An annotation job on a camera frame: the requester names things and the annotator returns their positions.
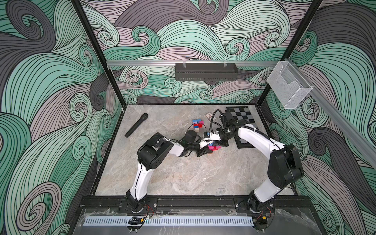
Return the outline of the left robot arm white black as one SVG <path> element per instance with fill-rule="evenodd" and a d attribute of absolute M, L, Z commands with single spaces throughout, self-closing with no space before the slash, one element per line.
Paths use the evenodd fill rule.
<path fill-rule="evenodd" d="M 158 132 L 155 133 L 137 152 L 138 171 L 133 186 L 126 193 L 132 210 L 135 212 L 142 210 L 153 171 L 161 165 L 168 154 L 183 157 L 189 155 L 190 152 L 196 152 L 200 157 L 212 153 L 209 148 L 212 143 L 213 140 L 197 139 L 197 133 L 193 130 L 187 131 L 180 141 L 168 139 Z"/>

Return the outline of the red lego brick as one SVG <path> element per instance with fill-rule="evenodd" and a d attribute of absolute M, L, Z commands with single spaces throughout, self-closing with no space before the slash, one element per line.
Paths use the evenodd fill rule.
<path fill-rule="evenodd" d="M 202 128 L 203 126 L 199 126 L 199 123 L 194 123 L 194 124 L 193 124 L 193 127 L 194 127 L 194 128 Z"/>

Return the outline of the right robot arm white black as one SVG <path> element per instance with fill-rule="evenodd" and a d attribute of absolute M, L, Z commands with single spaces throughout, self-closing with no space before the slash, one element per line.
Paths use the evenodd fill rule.
<path fill-rule="evenodd" d="M 285 145 L 270 138 L 249 121 L 234 119 L 230 112 L 221 114 L 219 118 L 223 125 L 221 140 L 235 137 L 243 139 L 268 160 L 265 181 L 250 193 L 248 205 L 251 211 L 261 211 L 274 196 L 304 176 L 300 154 L 294 145 Z"/>

